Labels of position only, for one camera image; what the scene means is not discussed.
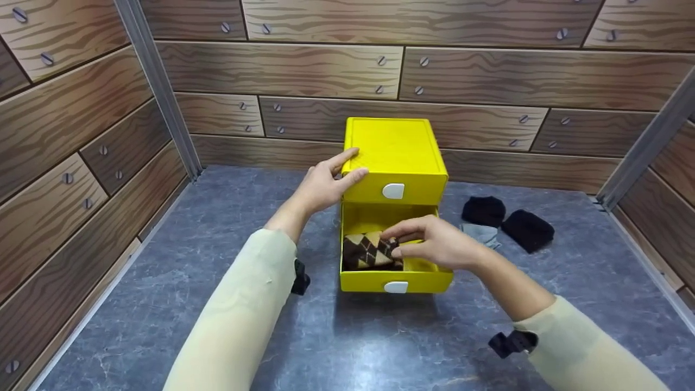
black clip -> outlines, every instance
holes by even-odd
[[[538,346],[538,335],[530,331],[514,330],[509,336],[503,333],[495,334],[487,344],[500,358],[507,358],[512,353],[531,353]]]
[[[290,293],[303,296],[306,292],[306,289],[309,287],[309,284],[311,284],[311,279],[309,278],[309,275],[306,274],[306,272],[304,271],[304,264],[301,263],[299,260],[295,260],[295,275],[297,277],[295,278],[295,283],[292,284],[292,289],[290,290]]]

right hand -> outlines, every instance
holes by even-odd
[[[383,231],[382,239],[395,237],[401,244],[391,253],[397,258],[425,258],[449,269],[469,270],[481,262],[489,249],[453,225],[429,215],[403,220]]]

drawer handle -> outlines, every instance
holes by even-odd
[[[390,183],[384,186],[382,194],[389,200],[402,200],[405,185],[402,183]]]
[[[405,293],[408,290],[407,281],[391,281],[384,285],[384,291],[388,293]]]

metal frame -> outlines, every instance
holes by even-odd
[[[152,32],[145,19],[139,0],[114,0],[128,37],[135,48],[138,60],[145,71],[145,77],[159,105],[164,121],[179,150],[189,178],[195,181],[203,168],[190,138],[186,122],[174,96],[174,90],[154,43]]]
[[[695,67],[642,132],[596,198],[610,211],[695,111]]]

left hand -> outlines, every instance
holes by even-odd
[[[290,198],[290,202],[301,207],[308,215],[338,203],[343,193],[367,175],[367,168],[358,168],[343,178],[334,179],[340,173],[343,164],[358,152],[359,148],[350,148],[311,167]]]

